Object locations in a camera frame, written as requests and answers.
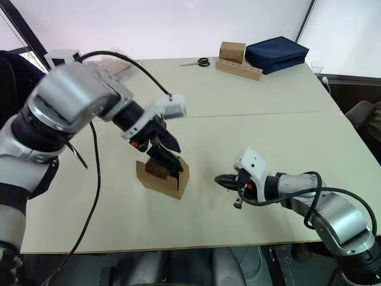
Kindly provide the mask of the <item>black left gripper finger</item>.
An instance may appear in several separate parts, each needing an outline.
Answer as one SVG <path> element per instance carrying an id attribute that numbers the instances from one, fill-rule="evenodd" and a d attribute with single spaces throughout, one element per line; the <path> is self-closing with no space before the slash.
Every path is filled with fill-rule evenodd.
<path id="1" fill-rule="evenodd" d="M 182 172 L 183 167 L 179 159 L 170 151 L 162 147 L 161 145 L 152 145 L 146 152 L 151 158 L 153 158 L 160 166 L 171 172 Z"/>
<path id="2" fill-rule="evenodd" d="M 159 137 L 163 146 L 174 152 L 181 153 L 180 145 L 177 139 L 167 130 L 165 121 L 160 120 L 159 124 Z"/>

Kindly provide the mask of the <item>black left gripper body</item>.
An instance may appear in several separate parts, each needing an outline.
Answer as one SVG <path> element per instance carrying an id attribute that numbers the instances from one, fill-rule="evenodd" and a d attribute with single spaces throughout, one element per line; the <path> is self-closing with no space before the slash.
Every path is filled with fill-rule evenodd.
<path id="1" fill-rule="evenodd" d="M 135 136 L 129 139 L 129 144 L 144 153 L 149 142 L 160 140 L 166 133 L 166 123 L 161 116 L 154 116 Z"/>

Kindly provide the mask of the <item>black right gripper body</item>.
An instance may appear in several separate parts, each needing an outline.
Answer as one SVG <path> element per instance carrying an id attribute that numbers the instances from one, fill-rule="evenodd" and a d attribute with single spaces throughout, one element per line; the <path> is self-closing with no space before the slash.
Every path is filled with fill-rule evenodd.
<path id="1" fill-rule="evenodd" d="M 235 190 L 239 196 L 233 206 L 236 209 L 241 209 L 243 202 L 254 206 L 257 203 L 257 186 L 251 179 L 251 175 L 246 170 L 241 169 L 235 177 L 235 183 Z"/>

